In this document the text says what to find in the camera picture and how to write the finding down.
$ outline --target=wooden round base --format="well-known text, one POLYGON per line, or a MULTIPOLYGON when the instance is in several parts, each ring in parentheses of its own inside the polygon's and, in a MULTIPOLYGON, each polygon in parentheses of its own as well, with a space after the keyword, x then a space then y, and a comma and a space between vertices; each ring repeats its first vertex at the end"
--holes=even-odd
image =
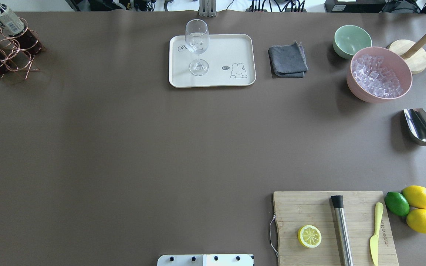
MULTIPOLYGON (((395 52, 398 55, 403 55, 407 52, 415 42, 410 40, 397 40, 391 43, 388 47, 389 50, 395 52)), ((426 68, 426 52, 423 48, 420 48, 413 56, 405 59, 404 61, 412 71, 412 74, 422 72, 426 68)))

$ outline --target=black muddler tip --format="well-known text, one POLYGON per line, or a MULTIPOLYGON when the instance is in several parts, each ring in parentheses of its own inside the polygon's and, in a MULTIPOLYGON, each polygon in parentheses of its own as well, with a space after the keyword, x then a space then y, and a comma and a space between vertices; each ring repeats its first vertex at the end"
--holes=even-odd
POLYGON ((333 208, 343 208, 343 195, 331 196, 331 202, 333 202, 333 208))

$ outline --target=lemon slice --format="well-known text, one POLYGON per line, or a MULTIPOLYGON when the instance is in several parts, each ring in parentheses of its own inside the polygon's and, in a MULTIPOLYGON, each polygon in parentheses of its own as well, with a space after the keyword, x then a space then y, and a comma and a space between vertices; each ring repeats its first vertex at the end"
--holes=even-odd
POLYGON ((316 248, 321 243, 321 233, 315 226, 307 224, 299 229, 298 239, 303 246, 316 248))

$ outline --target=green bowl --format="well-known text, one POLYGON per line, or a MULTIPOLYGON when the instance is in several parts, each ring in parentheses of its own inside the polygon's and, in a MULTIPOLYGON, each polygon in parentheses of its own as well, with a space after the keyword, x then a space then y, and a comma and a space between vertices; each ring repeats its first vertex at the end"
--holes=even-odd
POLYGON ((355 25, 344 25, 336 30, 333 39, 333 49, 345 58, 350 59, 359 50, 371 47, 372 40, 368 32, 355 25))

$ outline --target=bunny drawing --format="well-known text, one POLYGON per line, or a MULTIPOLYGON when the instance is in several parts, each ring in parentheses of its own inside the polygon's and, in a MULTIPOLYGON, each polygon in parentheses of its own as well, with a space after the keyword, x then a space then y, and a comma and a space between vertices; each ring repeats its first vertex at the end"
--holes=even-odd
POLYGON ((231 78, 232 79, 242 79, 247 78, 246 70, 244 69, 243 63, 234 63, 231 66, 231 78))

